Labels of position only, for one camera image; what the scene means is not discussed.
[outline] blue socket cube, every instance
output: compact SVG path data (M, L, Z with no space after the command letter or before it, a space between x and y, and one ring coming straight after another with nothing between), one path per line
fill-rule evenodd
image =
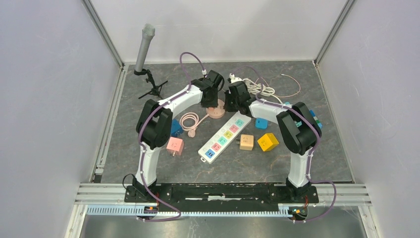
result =
M268 121L266 119L257 118L255 120L255 127L261 130L267 129Z
M178 137L183 132L184 132L184 130L182 129L179 122L176 119L173 119L172 120L172 126L171 126L171 136L172 137Z

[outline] power plug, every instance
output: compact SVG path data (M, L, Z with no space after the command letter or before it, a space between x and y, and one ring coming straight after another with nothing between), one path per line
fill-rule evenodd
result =
M241 138L236 139L240 150L252 150L254 147L254 136L242 134Z
M181 155L184 149L184 141L180 138L170 137L166 150L172 155Z

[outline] gray marble floor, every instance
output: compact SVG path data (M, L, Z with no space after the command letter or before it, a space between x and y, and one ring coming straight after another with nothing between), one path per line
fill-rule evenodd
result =
M232 70L243 65L255 67L280 96L290 95L298 90L297 84L290 78L281 76L281 73L291 75L300 82L302 91L283 101L292 104L299 101L304 102L309 109L315 112L323 125L321 143L313 158L312 178L315 180L351 181L350 169L337 134L337 128L333 123L331 111L312 62L205 63L208 71L213 69L225 78ZM178 92L187 84L187 79L179 64L153 64L146 65L145 68L152 71L157 83L164 80L169 81L162 90L164 98ZM186 64L186 68L193 78L200 77L201 69L198 64ZM240 70L236 75L242 78L256 79L255 74L249 69ZM144 78L144 76L135 76L133 66L129 67L109 145L102 183L120 183L124 175L137 171L140 147L135 127L144 102L149 98L157 100L153 96L137 99L151 87ZM224 100L223 92L219 94L219 98ZM179 119L186 112L196 112L200 118L206 114L205 109L194 105L176 118ZM221 119L205 119L198 127L195 138L188 137L186 133L182 134L180 138L185 143L182 156L172 157L166 150L162 150L157 166L158 182L285 181L289 173L290 152L283 143L278 126L272 123L269 123L266 130L257 129L251 123L242 133L252 134L256 140L265 133L274 133L280 145L273 150L263 152L256 141L252 151L239 150L239 146L232 143L211 165L200 161L197 151L232 115L233 113L227 113Z

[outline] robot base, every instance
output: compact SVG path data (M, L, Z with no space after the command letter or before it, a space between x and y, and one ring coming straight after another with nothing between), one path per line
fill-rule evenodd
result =
M279 183L161 183L149 187L163 201L182 212L278 211L278 204L319 203L316 187L310 184L299 196ZM124 202L154 202L127 187ZM170 208L159 206L160 212Z

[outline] yellow socket cube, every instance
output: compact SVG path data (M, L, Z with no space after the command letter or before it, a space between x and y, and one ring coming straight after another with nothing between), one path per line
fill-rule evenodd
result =
M266 133L257 142L264 152L272 150L279 144L273 133Z

